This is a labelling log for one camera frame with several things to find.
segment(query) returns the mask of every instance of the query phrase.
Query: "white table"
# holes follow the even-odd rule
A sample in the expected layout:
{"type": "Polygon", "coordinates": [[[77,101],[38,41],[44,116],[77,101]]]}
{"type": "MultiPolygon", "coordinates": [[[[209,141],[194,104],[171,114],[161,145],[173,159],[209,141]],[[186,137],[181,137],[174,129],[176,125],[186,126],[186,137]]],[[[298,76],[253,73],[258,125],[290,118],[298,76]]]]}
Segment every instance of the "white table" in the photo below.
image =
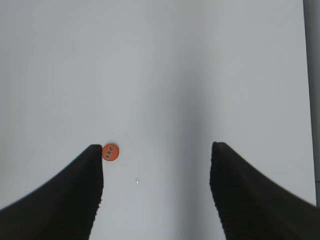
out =
{"type": "Polygon", "coordinates": [[[0,207],[108,142],[91,240],[223,240],[213,141],[315,203],[302,0],[0,0],[0,19],[0,207]]]}

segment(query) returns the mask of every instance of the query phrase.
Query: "orange disc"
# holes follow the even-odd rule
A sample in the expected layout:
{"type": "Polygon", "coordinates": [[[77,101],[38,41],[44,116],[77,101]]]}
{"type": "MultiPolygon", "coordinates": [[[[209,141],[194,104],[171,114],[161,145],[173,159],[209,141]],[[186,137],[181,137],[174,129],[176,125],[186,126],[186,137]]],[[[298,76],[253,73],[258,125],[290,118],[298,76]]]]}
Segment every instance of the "orange disc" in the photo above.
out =
{"type": "Polygon", "coordinates": [[[109,143],[105,145],[102,149],[102,157],[107,161],[114,161],[119,156],[119,147],[116,144],[109,143]]]}

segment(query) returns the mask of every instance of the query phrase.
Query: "white surface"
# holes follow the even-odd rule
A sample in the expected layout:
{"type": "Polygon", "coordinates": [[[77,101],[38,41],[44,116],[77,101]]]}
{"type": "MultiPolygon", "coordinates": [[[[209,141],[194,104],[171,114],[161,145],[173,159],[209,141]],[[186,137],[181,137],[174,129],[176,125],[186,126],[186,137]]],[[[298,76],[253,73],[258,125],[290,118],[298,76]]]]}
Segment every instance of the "white surface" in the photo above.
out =
{"type": "Polygon", "coordinates": [[[223,240],[212,141],[315,202],[301,0],[0,0],[0,19],[1,207],[110,140],[91,240],[223,240]]]}

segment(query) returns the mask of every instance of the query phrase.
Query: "orange bottle cap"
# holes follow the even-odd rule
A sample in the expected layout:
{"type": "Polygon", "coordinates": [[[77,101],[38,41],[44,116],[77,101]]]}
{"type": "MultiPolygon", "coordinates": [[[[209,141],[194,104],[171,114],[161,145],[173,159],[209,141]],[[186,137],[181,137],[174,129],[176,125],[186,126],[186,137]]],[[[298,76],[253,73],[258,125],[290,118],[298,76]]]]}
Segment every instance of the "orange bottle cap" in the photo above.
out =
{"type": "Polygon", "coordinates": [[[107,161],[114,161],[119,156],[119,147],[114,143],[105,145],[102,149],[102,157],[107,161]]]}

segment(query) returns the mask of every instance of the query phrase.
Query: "small orange token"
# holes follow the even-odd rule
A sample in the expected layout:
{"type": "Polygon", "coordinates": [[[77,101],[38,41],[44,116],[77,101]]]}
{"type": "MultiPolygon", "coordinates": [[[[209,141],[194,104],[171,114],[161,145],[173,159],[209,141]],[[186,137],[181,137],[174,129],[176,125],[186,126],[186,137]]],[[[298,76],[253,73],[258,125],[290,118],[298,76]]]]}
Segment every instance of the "small orange token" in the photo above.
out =
{"type": "Polygon", "coordinates": [[[105,145],[102,149],[102,157],[107,161],[114,161],[119,156],[119,147],[114,143],[105,145]]]}

